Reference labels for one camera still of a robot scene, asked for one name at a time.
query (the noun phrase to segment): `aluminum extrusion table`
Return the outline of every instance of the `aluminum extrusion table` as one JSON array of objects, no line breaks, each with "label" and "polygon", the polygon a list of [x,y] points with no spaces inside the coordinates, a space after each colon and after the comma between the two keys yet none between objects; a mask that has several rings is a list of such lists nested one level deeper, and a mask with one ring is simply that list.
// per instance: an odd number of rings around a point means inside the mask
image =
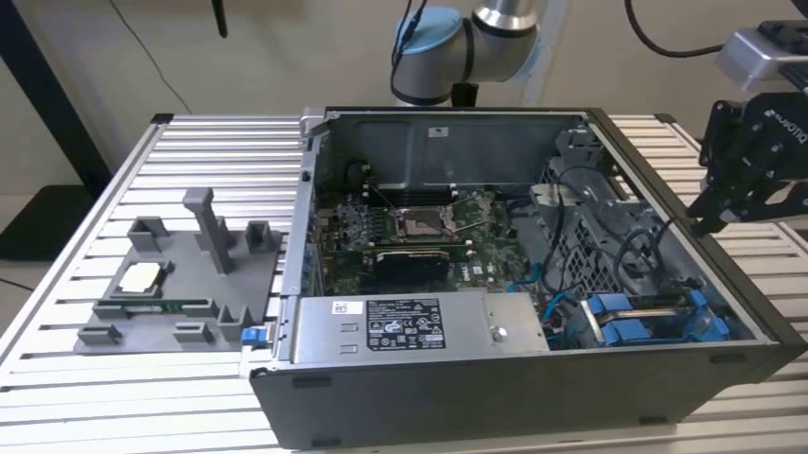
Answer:
[{"label": "aluminum extrusion table", "polygon": [[[611,119],[689,203],[704,175],[690,136],[651,115]],[[0,453],[286,452],[240,378],[248,362],[265,359],[261,355],[80,357],[72,348],[92,300],[101,296],[127,253],[131,220],[160,216],[169,230],[195,229],[180,203],[183,192],[191,186],[212,186],[215,211],[232,228],[267,219],[273,229],[286,231],[299,159],[295,116],[176,116],[169,124],[149,126],[0,340]],[[717,239],[808,337],[808,245],[784,224],[733,225]],[[282,257],[273,292],[283,263]],[[271,299],[267,314],[276,311]],[[674,427],[390,446],[372,452],[557,449],[619,454],[808,452],[808,357],[765,383],[722,392]]]}]

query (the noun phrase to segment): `blue clip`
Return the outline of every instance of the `blue clip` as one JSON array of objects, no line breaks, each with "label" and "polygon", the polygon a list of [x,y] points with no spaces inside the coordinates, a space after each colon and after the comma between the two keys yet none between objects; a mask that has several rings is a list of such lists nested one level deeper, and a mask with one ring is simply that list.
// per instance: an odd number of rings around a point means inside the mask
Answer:
[{"label": "blue clip", "polygon": [[264,327],[244,328],[241,331],[241,345],[264,347],[268,344],[268,333]]}]

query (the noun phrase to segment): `power supply label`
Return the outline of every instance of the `power supply label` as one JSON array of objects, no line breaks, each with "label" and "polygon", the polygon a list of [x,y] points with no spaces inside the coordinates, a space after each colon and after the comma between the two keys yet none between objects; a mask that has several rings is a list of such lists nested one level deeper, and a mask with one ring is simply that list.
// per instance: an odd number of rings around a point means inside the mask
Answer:
[{"label": "power supply label", "polygon": [[374,352],[446,348],[436,298],[366,303],[367,348]]}]

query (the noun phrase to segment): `gray case panel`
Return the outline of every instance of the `gray case panel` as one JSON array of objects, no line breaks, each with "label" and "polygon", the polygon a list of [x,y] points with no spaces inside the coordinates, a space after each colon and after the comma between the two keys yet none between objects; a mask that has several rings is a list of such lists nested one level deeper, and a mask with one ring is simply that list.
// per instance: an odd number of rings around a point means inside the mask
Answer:
[{"label": "gray case panel", "polygon": [[412,444],[673,424],[772,374],[780,355],[780,346],[733,346],[257,369],[249,384],[284,448]]}]

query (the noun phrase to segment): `computer chassis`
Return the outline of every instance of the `computer chassis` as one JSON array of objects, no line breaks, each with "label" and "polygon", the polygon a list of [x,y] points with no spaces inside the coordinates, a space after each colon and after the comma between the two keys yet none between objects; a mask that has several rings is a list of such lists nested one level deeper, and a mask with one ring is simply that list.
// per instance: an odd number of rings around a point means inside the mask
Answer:
[{"label": "computer chassis", "polygon": [[678,422],[801,336],[597,109],[330,108],[271,361],[283,447]]}]

